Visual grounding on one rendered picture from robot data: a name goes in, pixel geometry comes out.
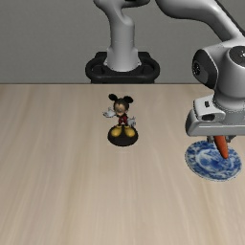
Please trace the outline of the orange carrot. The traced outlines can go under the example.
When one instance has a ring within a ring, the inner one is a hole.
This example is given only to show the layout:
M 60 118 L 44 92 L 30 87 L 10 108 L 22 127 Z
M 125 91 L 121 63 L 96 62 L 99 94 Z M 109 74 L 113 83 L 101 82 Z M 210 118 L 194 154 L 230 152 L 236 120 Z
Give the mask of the orange carrot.
M 229 158 L 229 150 L 228 150 L 226 138 L 224 136 L 215 136 L 214 142 L 215 142 L 215 145 L 216 145 L 220 155 L 224 159 L 228 159 Z

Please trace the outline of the small toy figure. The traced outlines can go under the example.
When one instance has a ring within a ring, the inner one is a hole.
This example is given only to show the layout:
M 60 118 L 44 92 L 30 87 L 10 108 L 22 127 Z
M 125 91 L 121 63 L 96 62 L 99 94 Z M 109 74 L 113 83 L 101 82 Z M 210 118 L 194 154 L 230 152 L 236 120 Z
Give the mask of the small toy figure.
M 109 107 L 102 115 L 105 118 L 118 119 L 118 123 L 109 129 L 107 139 L 112 145 L 130 146 L 138 140 L 138 131 L 135 128 L 135 118 L 129 118 L 127 112 L 133 99 L 129 96 L 118 98 L 115 94 L 110 94 L 108 98 L 113 101 L 113 107 Z

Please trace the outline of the blue and white plate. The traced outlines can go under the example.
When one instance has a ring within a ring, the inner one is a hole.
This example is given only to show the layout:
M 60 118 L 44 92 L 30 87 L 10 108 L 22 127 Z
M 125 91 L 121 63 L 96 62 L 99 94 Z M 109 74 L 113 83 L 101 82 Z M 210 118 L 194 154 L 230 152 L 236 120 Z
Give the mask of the blue and white plate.
M 237 152 L 228 147 L 229 157 L 223 158 L 214 143 L 199 141 L 191 144 L 185 160 L 188 167 L 198 176 L 211 181 L 228 181 L 238 175 L 242 163 Z

